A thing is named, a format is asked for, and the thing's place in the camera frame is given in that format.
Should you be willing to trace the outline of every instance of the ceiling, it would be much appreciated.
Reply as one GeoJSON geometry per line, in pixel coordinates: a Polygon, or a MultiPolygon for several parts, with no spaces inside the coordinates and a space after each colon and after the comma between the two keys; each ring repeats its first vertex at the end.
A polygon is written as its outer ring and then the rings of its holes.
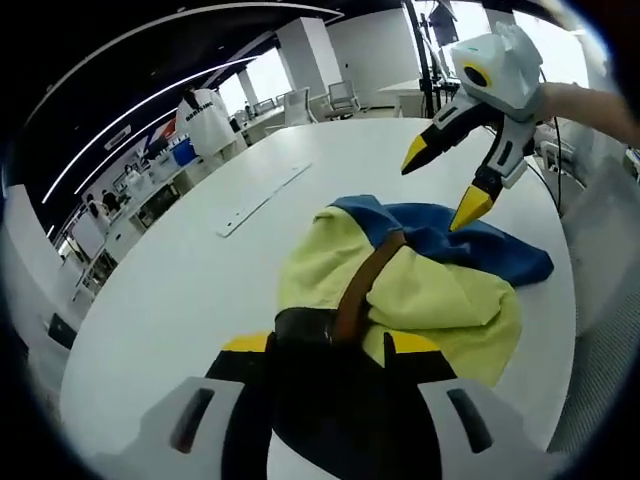
{"type": "MultiPolygon", "coordinates": [[[[278,7],[253,2],[254,6],[240,8],[233,0],[170,0],[154,2],[152,7],[146,2],[111,0],[73,6],[50,2],[39,5],[34,14],[34,6],[28,2],[11,3],[5,18],[27,27],[20,35],[3,39],[3,45],[9,46],[3,50],[5,66],[10,66],[13,74],[5,87],[9,95],[4,104],[0,145],[9,145],[10,183],[26,185],[45,229],[61,227],[78,205],[80,197],[73,192],[104,160],[104,143],[127,125],[135,133],[175,108],[183,89],[177,87],[159,95],[106,131],[42,204],[69,162],[132,106],[185,77],[227,62],[255,38],[300,16],[341,21],[400,6],[400,0],[296,2],[324,9],[310,11],[275,1],[278,7]],[[223,4],[236,5],[209,11],[204,8],[223,4]],[[157,22],[168,16],[174,18],[157,22]],[[105,44],[154,21],[155,25],[140,28],[91,57],[105,44]],[[84,65],[60,83],[85,59],[84,65]]],[[[263,53],[276,42],[273,36],[243,56],[263,53]]],[[[238,64],[226,69],[212,86],[242,68],[238,64]]],[[[209,76],[194,82],[204,83],[209,76]]]]}

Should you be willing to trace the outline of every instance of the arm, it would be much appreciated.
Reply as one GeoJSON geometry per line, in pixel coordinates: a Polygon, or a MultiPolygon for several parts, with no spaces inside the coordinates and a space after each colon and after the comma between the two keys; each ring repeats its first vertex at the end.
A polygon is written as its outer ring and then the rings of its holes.
{"type": "Polygon", "coordinates": [[[542,92],[538,119],[566,118],[640,148],[640,124],[622,97],[564,83],[544,83],[542,92]]]}

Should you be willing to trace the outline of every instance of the ceiling light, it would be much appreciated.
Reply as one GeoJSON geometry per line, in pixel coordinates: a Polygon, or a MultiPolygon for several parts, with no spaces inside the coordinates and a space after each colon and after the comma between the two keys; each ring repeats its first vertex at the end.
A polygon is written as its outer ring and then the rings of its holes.
{"type": "Polygon", "coordinates": [[[80,186],[78,188],[76,188],[76,191],[73,192],[75,195],[77,195],[80,190],[82,190],[82,188],[87,184],[87,182],[89,180],[91,180],[91,178],[98,173],[98,171],[102,168],[102,166],[107,163],[109,161],[109,159],[111,157],[113,157],[116,153],[118,153],[122,147],[124,147],[125,145],[127,145],[129,142],[131,142],[131,140],[133,140],[134,138],[136,138],[138,135],[140,135],[142,132],[144,132],[147,128],[151,127],[154,123],[156,123],[159,120],[162,120],[164,117],[166,117],[167,115],[172,114],[173,112],[175,112],[176,110],[178,110],[178,108],[174,108],[173,110],[169,110],[167,113],[160,115],[158,118],[156,118],[153,122],[149,123],[146,127],[142,127],[140,130],[138,130],[136,133],[134,133],[133,135],[131,135],[125,142],[123,142],[118,148],[116,148],[113,152],[111,152],[109,154],[109,156],[107,158],[105,158],[102,162],[100,162],[100,165],[98,165],[95,170],[93,172],[91,172],[89,174],[89,176],[87,178],[84,179],[84,181],[80,184],[80,186]]]}
{"type": "Polygon", "coordinates": [[[168,92],[169,90],[171,90],[172,88],[175,88],[179,85],[183,85],[187,82],[190,82],[191,80],[201,77],[202,75],[206,75],[207,73],[211,73],[215,70],[218,70],[220,68],[226,68],[229,67],[231,65],[235,65],[236,63],[242,63],[242,62],[249,62],[251,60],[255,60],[256,58],[258,58],[257,56],[255,57],[248,57],[248,58],[241,58],[239,60],[234,60],[232,62],[227,62],[224,63],[222,65],[218,65],[216,67],[212,67],[212,68],[208,68],[206,70],[203,70],[202,72],[198,72],[195,73],[187,78],[183,78],[182,80],[177,81],[176,83],[173,83],[171,85],[169,85],[168,87],[163,88],[162,90],[160,90],[159,92],[154,93],[153,95],[151,95],[150,97],[145,98],[143,101],[141,101],[140,103],[138,103],[137,105],[134,105],[133,107],[131,107],[129,110],[127,110],[126,112],[124,112],[122,115],[120,115],[118,118],[116,118],[113,122],[111,122],[109,125],[107,125],[106,127],[104,127],[100,133],[98,133],[95,137],[93,137],[89,143],[87,143],[82,150],[80,150],[75,157],[73,157],[73,159],[69,162],[69,164],[64,168],[64,170],[62,171],[62,173],[60,175],[58,175],[58,178],[56,178],[55,182],[53,182],[53,185],[51,185],[51,187],[49,188],[49,191],[47,192],[47,194],[44,196],[44,198],[42,199],[42,203],[45,204],[47,203],[47,200],[49,200],[49,197],[51,196],[51,194],[53,193],[53,191],[56,189],[56,187],[58,186],[58,184],[60,183],[60,181],[63,179],[63,177],[67,174],[67,172],[71,169],[71,167],[73,167],[73,165],[78,161],[78,159],[82,156],[82,154],[84,152],[86,152],[87,150],[89,150],[89,148],[91,147],[91,145],[93,145],[94,143],[96,143],[96,141],[102,136],[104,135],[111,127],[113,127],[116,123],[118,123],[119,121],[121,121],[123,118],[125,118],[126,116],[130,115],[131,113],[135,112],[138,108],[140,108],[141,106],[145,105],[146,103],[150,102],[151,100],[153,100],[154,98],[162,95],[165,92],[168,92]]]}

